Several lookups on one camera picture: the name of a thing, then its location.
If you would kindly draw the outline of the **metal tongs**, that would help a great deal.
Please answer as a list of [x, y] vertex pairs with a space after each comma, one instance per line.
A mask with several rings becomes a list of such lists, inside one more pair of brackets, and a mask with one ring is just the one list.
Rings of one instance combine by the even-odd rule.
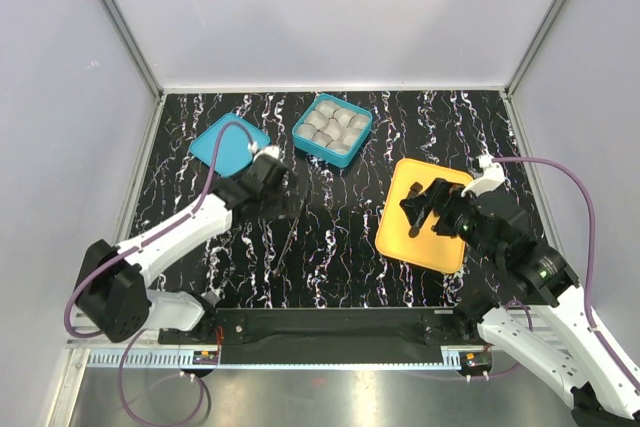
[[300, 218], [296, 217], [290, 227], [289, 233], [287, 235], [286, 241], [284, 243], [283, 249], [278, 257], [278, 261], [276, 264], [275, 269], [273, 270], [273, 275], [278, 278], [281, 276], [282, 270], [284, 268], [284, 263], [285, 263], [285, 258], [286, 255], [288, 254], [288, 252], [291, 249], [291, 246], [294, 242], [294, 239], [297, 235], [297, 229], [298, 229], [298, 224], [299, 224]]

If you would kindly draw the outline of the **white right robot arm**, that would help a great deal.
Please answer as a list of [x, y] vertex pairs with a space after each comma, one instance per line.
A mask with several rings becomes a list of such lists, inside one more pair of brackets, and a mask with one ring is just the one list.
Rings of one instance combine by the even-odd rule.
[[483, 341], [508, 353], [570, 407], [579, 426], [636, 426], [639, 369], [609, 340], [605, 328], [589, 325], [586, 289], [563, 256], [537, 239], [527, 213], [507, 194], [466, 194], [442, 178], [428, 187], [413, 183], [399, 203], [416, 237], [435, 218], [438, 236], [459, 238], [495, 269], [515, 300], [542, 320], [561, 342], [556, 349], [535, 333], [518, 330], [508, 312], [474, 292], [453, 310], [448, 330], [466, 343]]

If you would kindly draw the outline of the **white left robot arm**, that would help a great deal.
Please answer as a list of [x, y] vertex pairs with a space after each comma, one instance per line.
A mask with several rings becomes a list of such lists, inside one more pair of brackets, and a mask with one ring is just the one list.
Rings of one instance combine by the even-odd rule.
[[214, 301], [152, 283], [196, 247], [243, 222], [289, 220], [303, 208], [307, 182], [279, 159], [259, 154], [241, 171], [211, 181], [205, 195], [156, 227], [116, 246], [104, 240], [86, 251], [75, 305], [111, 342], [142, 330], [183, 332], [196, 343], [216, 329]]

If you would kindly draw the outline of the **dark square chocolate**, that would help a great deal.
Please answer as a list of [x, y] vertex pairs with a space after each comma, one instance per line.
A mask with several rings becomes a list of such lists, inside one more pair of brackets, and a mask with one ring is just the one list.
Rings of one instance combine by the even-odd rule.
[[423, 190], [423, 186], [419, 182], [415, 182], [409, 188], [408, 196], [409, 197], [418, 196], [422, 192], [422, 190]]

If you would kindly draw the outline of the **teal chocolate box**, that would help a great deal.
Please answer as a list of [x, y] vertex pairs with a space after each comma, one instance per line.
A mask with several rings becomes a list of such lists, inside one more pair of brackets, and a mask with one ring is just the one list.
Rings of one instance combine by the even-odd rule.
[[348, 167], [373, 125], [369, 110], [329, 94], [320, 94], [292, 129], [298, 150], [338, 168]]

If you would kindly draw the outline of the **yellow plastic tray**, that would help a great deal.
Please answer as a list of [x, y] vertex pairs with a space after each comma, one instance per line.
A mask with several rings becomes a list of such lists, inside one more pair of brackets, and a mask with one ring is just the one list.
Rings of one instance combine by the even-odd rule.
[[400, 201], [407, 197], [414, 183], [422, 185], [423, 192], [436, 178], [466, 186], [471, 182], [470, 174], [404, 158], [396, 166], [391, 179], [375, 246], [384, 256], [407, 262], [411, 265], [452, 274], [460, 270], [465, 252], [465, 243], [458, 237], [438, 236], [432, 231], [437, 218], [430, 213], [420, 233], [409, 236], [410, 223], [400, 207]]

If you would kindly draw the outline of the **teal box lid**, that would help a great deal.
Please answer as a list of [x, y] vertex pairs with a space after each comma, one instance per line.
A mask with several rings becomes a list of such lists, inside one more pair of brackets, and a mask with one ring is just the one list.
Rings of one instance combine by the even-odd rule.
[[189, 152], [207, 167], [211, 166], [214, 148], [221, 130], [227, 128], [221, 138], [214, 171], [220, 177], [229, 177], [247, 167], [252, 156], [248, 150], [251, 141], [260, 147], [271, 143], [268, 134], [246, 120], [227, 113], [214, 122], [204, 133], [199, 135], [190, 145]]

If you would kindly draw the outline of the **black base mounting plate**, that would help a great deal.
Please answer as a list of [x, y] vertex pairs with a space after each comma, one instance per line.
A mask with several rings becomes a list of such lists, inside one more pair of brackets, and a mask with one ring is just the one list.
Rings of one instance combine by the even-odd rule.
[[[198, 334], [164, 329], [165, 345], [221, 347], [225, 367], [442, 363], [443, 347], [482, 347], [452, 308], [220, 308]], [[216, 342], [215, 333], [222, 333]]]

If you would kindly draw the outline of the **aluminium slotted rail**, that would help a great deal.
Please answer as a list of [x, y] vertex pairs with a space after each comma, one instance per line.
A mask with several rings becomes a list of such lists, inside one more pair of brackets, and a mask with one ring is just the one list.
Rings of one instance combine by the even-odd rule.
[[382, 330], [354, 332], [276, 332], [250, 330], [238, 322], [214, 330], [208, 340], [162, 331], [155, 345], [137, 341], [89, 349], [96, 368], [157, 368], [198, 374], [215, 368], [292, 371], [460, 371], [480, 369], [491, 353], [481, 344], [426, 343], [420, 336]]

